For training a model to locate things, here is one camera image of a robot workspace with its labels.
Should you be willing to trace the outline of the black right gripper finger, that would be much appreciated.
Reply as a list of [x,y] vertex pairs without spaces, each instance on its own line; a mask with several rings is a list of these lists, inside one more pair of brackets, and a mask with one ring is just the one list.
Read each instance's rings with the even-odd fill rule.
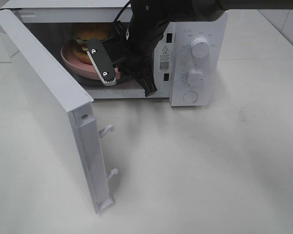
[[152,68],[146,68],[135,73],[135,80],[145,91],[145,97],[149,97],[157,92]]

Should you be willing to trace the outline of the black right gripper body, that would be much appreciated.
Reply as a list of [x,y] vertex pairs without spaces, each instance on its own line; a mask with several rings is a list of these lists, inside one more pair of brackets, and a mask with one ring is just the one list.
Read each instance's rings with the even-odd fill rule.
[[145,21],[138,25],[117,20],[108,28],[109,37],[97,40],[103,44],[114,68],[120,67],[127,76],[135,76],[139,71],[152,68],[154,49],[163,38],[167,26],[167,21],[154,25]]

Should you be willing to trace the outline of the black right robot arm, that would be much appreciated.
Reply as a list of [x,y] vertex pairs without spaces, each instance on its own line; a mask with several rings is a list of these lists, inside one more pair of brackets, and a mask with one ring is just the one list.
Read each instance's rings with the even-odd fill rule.
[[231,9],[293,10],[293,0],[130,0],[125,6],[132,10],[129,25],[114,19],[109,38],[90,39],[87,53],[104,86],[117,83],[119,67],[148,97],[157,91],[152,53],[170,22],[211,22]]

